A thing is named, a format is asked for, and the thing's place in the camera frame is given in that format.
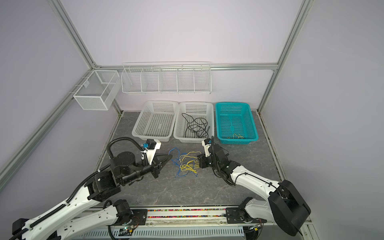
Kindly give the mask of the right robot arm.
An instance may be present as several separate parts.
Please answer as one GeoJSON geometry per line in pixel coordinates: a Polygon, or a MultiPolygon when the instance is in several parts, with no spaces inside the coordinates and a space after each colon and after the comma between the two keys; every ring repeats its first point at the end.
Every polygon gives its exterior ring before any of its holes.
{"type": "Polygon", "coordinates": [[[237,208],[227,212],[228,219],[235,223],[272,221],[290,236],[300,233],[311,209],[293,183],[270,180],[229,160],[228,154],[213,138],[202,140],[202,146],[204,153],[198,156],[201,169],[211,168],[214,175],[228,185],[242,186],[262,198],[259,201],[247,197],[237,208]]]}

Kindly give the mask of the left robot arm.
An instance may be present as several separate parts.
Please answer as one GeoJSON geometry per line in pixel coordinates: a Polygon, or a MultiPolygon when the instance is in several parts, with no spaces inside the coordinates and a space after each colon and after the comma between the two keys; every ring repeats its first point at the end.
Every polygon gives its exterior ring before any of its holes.
{"type": "Polygon", "coordinates": [[[109,201],[121,187],[141,181],[146,174],[158,178],[161,169],[172,159],[172,155],[157,154],[159,140],[148,139],[139,145],[134,139],[121,137],[107,144],[110,158],[108,165],[86,177],[71,195],[47,212],[32,219],[19,219],[13,223],[13,240],[70,240],[101,226],[129,225],[136,216],[126,200],[118,200],[104,209],[79,217],[82,212],[109,201]],[[114,156],[111,147],[117,142],[133,143],[141,154],[138,164],[131,152],[114,156]]]}

